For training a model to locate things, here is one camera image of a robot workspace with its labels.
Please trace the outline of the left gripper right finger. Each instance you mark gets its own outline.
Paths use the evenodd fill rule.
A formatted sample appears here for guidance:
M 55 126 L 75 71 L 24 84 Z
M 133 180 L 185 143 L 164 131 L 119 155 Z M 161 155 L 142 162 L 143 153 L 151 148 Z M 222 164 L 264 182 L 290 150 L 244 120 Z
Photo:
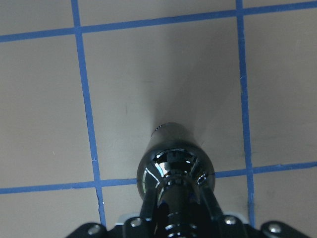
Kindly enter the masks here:
M 200 202 L 207 209 L 211 220 L 218 220 L 223 216 L 223 211 L 213 193 L 213 190 L 207 186 L 203 185 L 199 189 L 200 191 Z

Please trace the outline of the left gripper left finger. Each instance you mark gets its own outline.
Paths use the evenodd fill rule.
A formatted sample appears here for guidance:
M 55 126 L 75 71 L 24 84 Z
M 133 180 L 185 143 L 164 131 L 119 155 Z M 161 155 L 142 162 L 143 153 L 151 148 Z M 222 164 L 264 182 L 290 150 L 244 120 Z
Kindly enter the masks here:
M 156 188 L 147 190 L 140 211 L 140 218 L 146 222 L 156 222 L 158 209 L 158 192 Z

